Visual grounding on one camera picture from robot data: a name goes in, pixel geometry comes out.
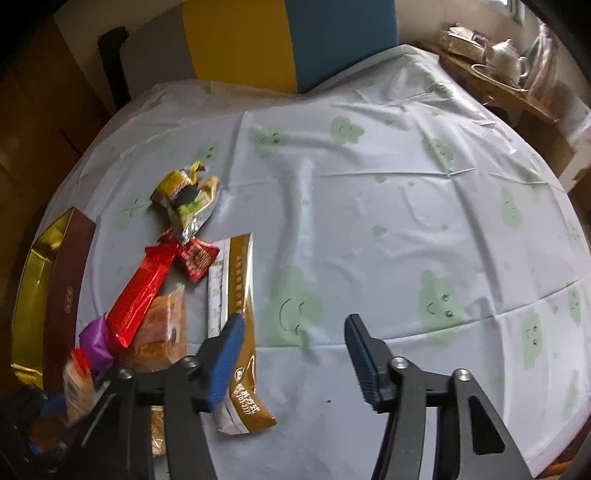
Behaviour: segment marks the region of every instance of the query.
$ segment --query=white tablecloth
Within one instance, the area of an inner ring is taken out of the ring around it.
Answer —
[[[227,437],[205,416],[220,479],[371,476],[386,418],[343,345],[351,312],[423,369],[471,370],[534,474],[577,433],[590,411],[582,229],[543,159],[437,57],[393,48],[303,96],[172,83],[119,112],[39,230],[70,206],[97,222],[78,332],[165,228],[155,185],[195,160],[222,185],[200,237],[254,234],[258,394],[278,419]],[[182,278],[173,268],[165,287]],[[187,288],[190,349],[206,290]],[[433,432],[429,415],[426,458]]]

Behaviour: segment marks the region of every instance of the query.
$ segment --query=gold box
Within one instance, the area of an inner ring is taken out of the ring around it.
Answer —
[[[71,208],[33,243],[12,317],[11,366],[24,384],[63,390],[74,348],[78,297],[96,225]]]

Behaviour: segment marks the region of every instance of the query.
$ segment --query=wooden cabinet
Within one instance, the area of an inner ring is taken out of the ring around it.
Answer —
[[[53,19],[2,67],[0,392],[14,384],[9,331],[24,255],[45,205],[109,119]]]

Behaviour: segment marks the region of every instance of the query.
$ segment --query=blue panel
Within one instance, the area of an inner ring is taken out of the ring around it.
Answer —
[[[394,0],[284,0],[298,92],[398,45]]]

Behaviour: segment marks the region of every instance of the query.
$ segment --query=snack wrapper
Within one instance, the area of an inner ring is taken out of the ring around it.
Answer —
[[[168,212],[173,232],[181,245],[191,237],[212,214],[217,201],[217,177],[199,181],[197,172],[203,170],[201,162],[168,173],[152,193],[152,201]]]
[[[113,355],[107,347],[109,335],[106,315],[102,315],[90,322],[78,336],[80,350],[90,364],[90,373],[95,381],[100,381],[113,366]]]
[[[208,274],[208,337],[217,336],[231,313],[244,318],[244,340],[224,401],[214,412],[217,429],[227,434],[264,430],[277,424],[256,395],[252,234],[216,242],[220,254]]]
[[[136,372],[168,368],[187,355],[185,288],[178,283],[166,296],[156,297],[121,364]]]
[[[159,243],[175,242],[173,229],[166,230],[160,238]],[[215,245],[207,244],[201,240],[191,237],[185,245],[178,249],[177,258],[182,263],[189,279],[192,282],[201,280],[209,270],[209,267],[216,259],[220,249]]]
[[[111,350],[121,351],[131,344],[177,251],[177,243],[146,247],[144,260],[107,315]]]
[[[150,433],[152,435],[152,456],[159,457],[166,453],[166,438],[164,434],[164,407],[152,405],[150,415]]]
[[[86,417],[94,407],[95,386],[90,376],[90,363],[79,348],[74,348],[64,366],[64,397],[68,425]]]

